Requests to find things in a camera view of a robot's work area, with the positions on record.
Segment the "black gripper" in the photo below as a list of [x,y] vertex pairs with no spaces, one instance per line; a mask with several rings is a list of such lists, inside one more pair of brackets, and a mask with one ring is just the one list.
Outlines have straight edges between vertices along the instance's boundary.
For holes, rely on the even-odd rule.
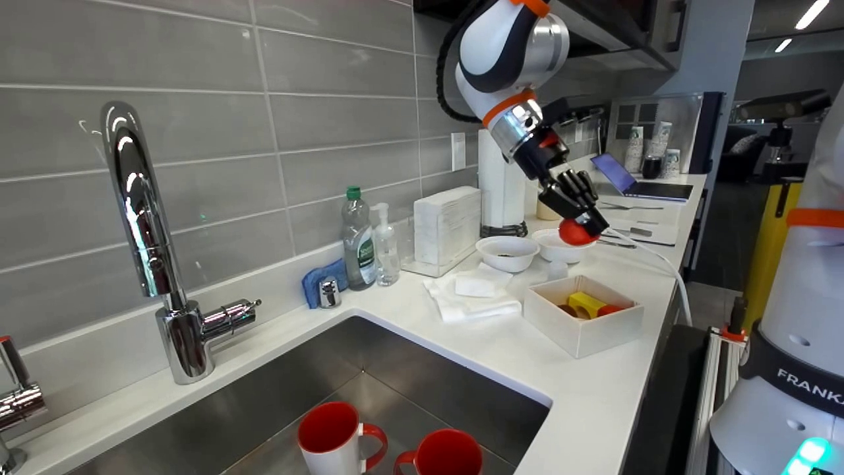
[[540,144],[537,140],[531,140],[525,152],[531,176],[540,184],[537,199],[561,218],[575,218],[590,236],[599,236],[610,221],[595,209],[589,186],[581,184],[569,168],[554,173],[554,165],[566,157],[566,148],[558,141]]

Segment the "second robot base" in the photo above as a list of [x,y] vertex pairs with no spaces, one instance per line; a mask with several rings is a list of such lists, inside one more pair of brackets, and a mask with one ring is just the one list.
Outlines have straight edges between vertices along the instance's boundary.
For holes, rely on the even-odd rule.
[[738,475],[844,475],[844,90],[821,124],[769,297],[710,437]]

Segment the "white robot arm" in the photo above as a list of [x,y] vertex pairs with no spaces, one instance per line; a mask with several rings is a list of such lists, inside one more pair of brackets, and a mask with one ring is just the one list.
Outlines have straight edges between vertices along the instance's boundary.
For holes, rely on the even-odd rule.
[[558,236],[586,244],[610,221],[583,172],[554,173],[569,148],[535,98],[566,54],[569,28],[548,0],[475,0],[441,42],[436,87],[451,119],[488,128],[500,155],[537,182],[537,199],[561,215]]

